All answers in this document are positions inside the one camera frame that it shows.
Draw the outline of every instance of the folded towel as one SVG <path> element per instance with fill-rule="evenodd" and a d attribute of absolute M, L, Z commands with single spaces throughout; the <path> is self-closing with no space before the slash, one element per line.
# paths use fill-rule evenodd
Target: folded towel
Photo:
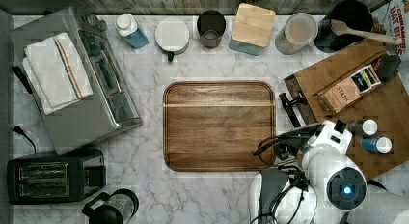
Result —
<path fill-rule="evenodd" d="M 46 115 L 93 94 L 81 58 L 67 33 L 28 45 L 23 67 Z"/>

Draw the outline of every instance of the white cap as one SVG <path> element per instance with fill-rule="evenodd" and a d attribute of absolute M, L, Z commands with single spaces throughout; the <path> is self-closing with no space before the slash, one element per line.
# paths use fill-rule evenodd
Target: white cap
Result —
<path fill-rule="evenodd" d="M 132 14 L 123 14 L 118 16 L 116 22 L 117 30 L 121 36 L 128 36 L 138 29 L 138 24 Z"/>
<path fill-rule="evenodd" d="M 387 137 L 381 137 L 376 141 L 376 148 L 379 152 L 385 154 L 392 148 L 392 141 Z"/>
<path fill-rule="evenodd" d="M 373 135 L 378 131 L 378 124 L 374 120 L 365 120 L 362 124 L 362 130 L 366 135 Z"/>

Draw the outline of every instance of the toaster oven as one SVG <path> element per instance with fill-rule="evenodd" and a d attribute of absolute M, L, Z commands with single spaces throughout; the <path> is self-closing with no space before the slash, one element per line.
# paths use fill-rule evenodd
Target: toaster oven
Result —
<path fill-rule="evenodd" d="M 32 43 L 66 32 L 74 43 L 94 93 L 45 115 L 33 93 L 53 146 L 64 154 L 142 123 L 109 44 L 106 23 L 73 7 L 49 14 L 11 31 L 17 62 Z"/>

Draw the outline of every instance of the black handle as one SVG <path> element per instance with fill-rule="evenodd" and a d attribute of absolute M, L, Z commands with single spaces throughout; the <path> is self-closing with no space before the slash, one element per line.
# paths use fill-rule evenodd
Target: black handle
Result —
<path fill-rule="evenodd" d="M 289 119 L 290 119 L 291 122 L 292 122 L 292 125 L 293 125 L 294 127 L 300 127 L 301 124 L 300 124 L 300 122 L 298 121 L 298 118 L 297 118 L 297 116 L 295 115 L 294 110 L 292 109 L 292 105 L 295 104 L 295 103 L 292 103 L 291 101 L 288 100 L 288 98 L 286 97 L 286 93 L 281 93 L 281 94 L 279 95 L 279 97 L 280 97 L 280 99 L 281 99 L 281 101 L 282 101 L 283 108 L 285 109 L 286 113 L 287 113 L 288 116 L 289 116 Z"/>
<path fill-rule="evenodd" d="M 30 84 L 28 83 L 27 77 L 24 76 L 23 72 L 21 71 L 20 67 L 12 67 L 12 70 L 17 76 L 17 78 L 20 80 L 21 84 L 23 84 L 24 88 L 28 92 L 28 94 L 33 94 L 33 91 L 31 90 Z"/>
<path fill-rule="evenodd" d="M 168 61 L 169 62 L 174 61 L 174 55 L 175 55 L 174 52 L 168 52 Z"/>
<path fill-rule="evenodd" d="M 91 208 L 93 204 L 95 204 L 98 200 L 108 201 L 111 196 L 108 193 L 101 192 L 98 196 L 96 196 L 91 202 L 85 204 L 84 208 L 82 209 L 82 213 L 86 216 L 91 217 L 94 215 L 94 210 Z"/>

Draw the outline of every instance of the wooden tray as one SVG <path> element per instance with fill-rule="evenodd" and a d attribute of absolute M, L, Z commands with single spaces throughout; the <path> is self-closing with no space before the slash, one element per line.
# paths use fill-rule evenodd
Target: wooden tray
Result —
<path fill-rule="evenodd" d="M 335 122 L 337 119 L 346 123 L 373 119 L 378 123 L 375 136 L 388 137 L 393 141 L 392 151 L 378 154 L 365 150 L 361 144 L 362 135 L 355 135 L 347 156 L 360 167 L 367 180 L 409 160 L 409 96 L 400 77 L 395 76 L 333 116 L 322 110 L 314 94 L 349 71 L 368 65 L 385 53 L 382 42 L 364 40 L 285 79 L 292 96 L 295 98 L 301 92 L 307 101 L 308 105 L 298 106 L 306 124 L 325 120 Z"/>
<path fill-rule="evenodd" d="M 260 81 L 177 82 L 163 98 L 163 154 L 176 171 L 255 171 L 259 142 L 275 134 L 275 99 Z M 275 157 L 272 148 L 264 159 Z"/>

